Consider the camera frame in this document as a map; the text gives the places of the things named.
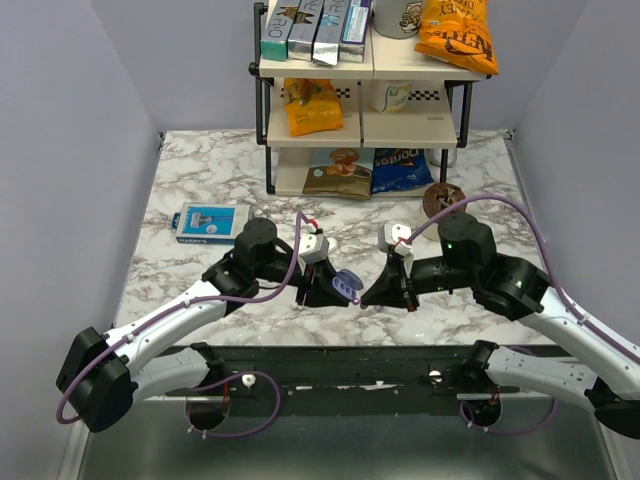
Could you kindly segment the purple earbud charging case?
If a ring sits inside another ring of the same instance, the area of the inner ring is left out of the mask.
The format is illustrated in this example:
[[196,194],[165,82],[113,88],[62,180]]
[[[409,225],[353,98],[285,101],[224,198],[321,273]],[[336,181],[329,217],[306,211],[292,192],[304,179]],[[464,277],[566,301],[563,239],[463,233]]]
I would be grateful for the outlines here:
[[351,270],[341,269],[334,275],[332,287],[352,302],[353,299],[359,298],[358,292],[364,288],[364,285],[360,277]]

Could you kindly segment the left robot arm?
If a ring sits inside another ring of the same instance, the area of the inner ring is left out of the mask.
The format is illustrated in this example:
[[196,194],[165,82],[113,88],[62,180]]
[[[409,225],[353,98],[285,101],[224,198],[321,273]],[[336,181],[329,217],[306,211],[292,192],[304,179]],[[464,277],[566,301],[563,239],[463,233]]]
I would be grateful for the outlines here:
[[106,333],[88,327],[75,336],[56,379],[62,394],[57,421],[81,421],[98,433],[151,397],[178,390],[214,393],[222,372],[204,348],[169,348],[247,304],[274,299],[288,286],[296,288],[300,306],[348,306],[336,288],[329,249],[328,238],[304,214],[296,217],[293,245],[279,238],[271,220],[249,220],[233,248],[165,306]]

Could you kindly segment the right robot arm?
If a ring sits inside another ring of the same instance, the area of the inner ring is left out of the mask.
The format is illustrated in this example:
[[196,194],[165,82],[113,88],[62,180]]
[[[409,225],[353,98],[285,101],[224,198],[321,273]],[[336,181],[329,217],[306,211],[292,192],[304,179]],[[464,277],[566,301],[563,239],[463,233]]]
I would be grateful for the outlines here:
[[468,288],[477,304],[538,331],[574,362],[527,356],[493,342],[477,341],[446,372],[455,392],[488,393],[514,387],[580,406],[610,430],[639,436],[639,350],[596,319],[579,321],[560,298],[550,276],[531,262],[498,252],[491,228],[467,213],[438,224],[442,254],[415,260],[394,225],[380,234],[386,265],[361,296],[363,306],[415,311],[423,294]]

